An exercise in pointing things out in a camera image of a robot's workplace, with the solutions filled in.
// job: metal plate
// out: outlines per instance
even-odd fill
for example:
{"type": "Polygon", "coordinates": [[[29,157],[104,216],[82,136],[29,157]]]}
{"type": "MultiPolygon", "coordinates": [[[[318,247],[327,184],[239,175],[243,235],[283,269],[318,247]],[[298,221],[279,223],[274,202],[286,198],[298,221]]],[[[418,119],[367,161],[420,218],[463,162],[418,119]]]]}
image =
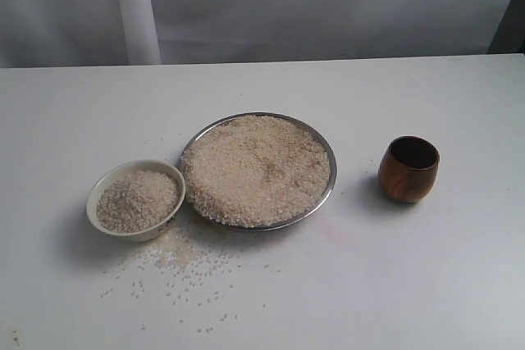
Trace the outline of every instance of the metal plate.
{"type": "MultiPolygon", "coordinates": [[[[283,220],[274,223],[273,225],[260,225],[257,227],[243,227],[240,225],[224,225],[231,229],[240,230],[240,231],[269,231],[269,230],[277,230],[281,229],[283,227],[286,227],[288,225],[293,225],[294,223],[297,223],[298,221],[304,219],[307,216],[312,215],[319,207],[328,199],[330,196],[330,193],[332,189],[334,188],[334,185],[336,184],[336,176],[337,176],[337,164],[336,164],[336,157],[334,156],[333,151],[330,148],[330,145],[328,145],[328,142],[320,135],[315,129],[310,127],[304,122],[301,122],[300,120],[297,120],[295,118],[292,118],[290,116],[281,115],[281,114],[272,114],[270,112],[247,112],[244,114],[238,114],[233,116],[228,116],[227,118],[220,119],[216,122],[213,122],[209,126],[205,127],[204,129],[200,130],[185,146],[184,150],[182,151],[182,154],[180,157],[183,157],[185,153],[188,151],[188,149],[191,147],[191,145],[197,141],[198,139],[202,138],[207,132],[209,132],[211,129],[219,126],[224,125],[225,123],[228,123],[231,120],[242,118],[243,116],[273,116],[275,118],[281,118],[284,120],[289,121],[290,123],[293,123],[294,125],[297,125],[300,129],[308,131],[316,141],[318,141],[322,147],[325,149],[326,154],[328,156],[328,162],[330,164],[330,176],[328,178],[328,183],[326,184],[325,190],[322,192],[321,197],[317,200],[316,204],[310,208],[308,211],[305,211],[303,213],[300,213],[296,216],[291,217],[288,220],[283,220]]],[[[217,222],[216,220],[203,216],[205,219],[208,219],[212,221],[213,223],[221,224],[217,222]]]]}

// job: white backdrop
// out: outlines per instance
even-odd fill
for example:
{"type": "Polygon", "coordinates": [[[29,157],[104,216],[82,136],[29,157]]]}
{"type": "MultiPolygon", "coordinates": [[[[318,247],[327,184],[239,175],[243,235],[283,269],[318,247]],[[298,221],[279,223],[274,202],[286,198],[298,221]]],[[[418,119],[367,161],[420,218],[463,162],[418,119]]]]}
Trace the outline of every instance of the white backdrop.
{"type": "Polygon", "coordinates": [[[508,3],[0,0],[0,66],[484,53],[508,3]]]}

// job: rice pile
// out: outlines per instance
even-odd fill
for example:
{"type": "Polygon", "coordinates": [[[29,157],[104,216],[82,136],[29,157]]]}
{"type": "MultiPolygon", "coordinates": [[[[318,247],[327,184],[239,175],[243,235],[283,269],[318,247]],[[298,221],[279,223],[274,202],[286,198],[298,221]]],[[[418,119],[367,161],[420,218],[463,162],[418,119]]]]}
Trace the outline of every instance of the rice pile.
{"type": "Polygon", "coordinates": [[[175,181],[156,171],[136,171],[111,184],[98,200],[100,224],[117,233],[134,233],[166,219],[177,204],[175,181]]]}
{"type": "Polygon", "coordinates": [[[271,225],[308,210],[330,176],[322,145],[272,116],[243,116],[213,128],[180,164],[195,210],[243,227],[271,225]]]}

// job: cup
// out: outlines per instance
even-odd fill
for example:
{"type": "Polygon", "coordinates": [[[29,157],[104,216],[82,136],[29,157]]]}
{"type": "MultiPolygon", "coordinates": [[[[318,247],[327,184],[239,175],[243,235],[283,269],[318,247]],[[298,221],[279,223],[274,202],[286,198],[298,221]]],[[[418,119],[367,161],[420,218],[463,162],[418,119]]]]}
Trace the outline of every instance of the cup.
{"type": "Polygon", "coordinates": [[[432,189],[440,154],[428,141],[405,136],[392,141],[379,165],[383,191],[397,202],[418,202],[432,189]]]}

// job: bowl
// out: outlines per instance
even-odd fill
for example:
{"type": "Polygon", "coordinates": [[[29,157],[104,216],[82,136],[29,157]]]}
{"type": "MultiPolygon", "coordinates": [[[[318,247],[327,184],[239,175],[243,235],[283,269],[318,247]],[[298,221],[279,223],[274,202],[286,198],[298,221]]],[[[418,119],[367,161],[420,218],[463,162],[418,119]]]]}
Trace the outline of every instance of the bowl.
{"type": "Polygon", "coordinates": [[[130,242],[143,242],[150,239],[156,238],[164,231],[167,230],[169,224],[175,219],[175,214],[180,208],[184,200],[186,193],[186,185],[184,182],[184,177],[174,166],[165,163],[164,161],[156,160],[138,160],[132,161],[106,173],[98,182],[93,186],[89,192],[88,202],[86,211],[88,214],[89,221],[94,226],[95,229],[101,231],[105,234],[117,237],[119,239],[130,241],[130,242]],[[110,231],[100,224],[100,220],[97,215],[97,204],[100,196],[104,193],[113,182],[123,179],[126,175],[136,172],[138,170],[150,170],[157,171],[163,174],[168,175],[172,178],[177,185],[177,192],[179,193],[179,199],[173,210],[158,224],[149,227],[146,230],[137,231],[134,233],[117,233],[116,231],[110,231]]]}
{"type": "MultiPolygon", "coordinates": [[[[337,164],[336,164],[336,156],[334,155],[334,152],[331,150],[330,145],[328,142],[320,135],[313,127],[307,125],[306,123],[302,122],[301,120],[297,120],[295,118],[292,118],[290,116],[281,115],[281,114],[273,114],[270,112],[246,112],[243,114],[237,114],[228,116],[226,118],[217,120],[216,122],[213,122],[212,124],[206,126],[204,129],[200,130],[185,146],[184,150],[182,151],[182,154],[180,157],[183,157],[184,154],[188,151],[188,149],[191,147],[191,145],[197,141],[198,139],[201,139],[206,133],[208,133],[211,129],[219,126],[224,125],[225,123],[228,123],[234,119],[241,118],[243,116],[272,116],[274,118],[281,118],[284,120],[289,121],[290,123],[298,126],[300,129],[308,131],[313,138],[319,142],[322,147],[324,148],[327,156],[328,156],[328,162],[330,164],[330,176],[328,178],[328,182],[326,184],[326,187],[324,191],[321,194],[321,197],[317,200],[315,205],[308,209],[307,211],[304,211],[302,213],[299,213],[298,215],[295,215],[291,217],[290,219],[279,221],[276,223],[273,223],[272,225],[260,225],[256,227],[243,227],[240,225],[224,225],[230,229],[234,230],[240,230],[240,231],[269,231],[269,230],[277,230],[282,229],[288,225],[293,225],[294,223],[297,223],[298,221],[312,215],[319,207],[330,197],[330,193],[332,189],[334,188],[334,185],[336,184],[336,176],[337,176],[337,164]]],[[[207,220],[210,220],[213,223],[217,223],[219,225],[223,225],[222,223],[217,222],[211,217],[206,217],[201,215],[199,212],[197,212],[200,216],[204,217],[207,220]]]]}

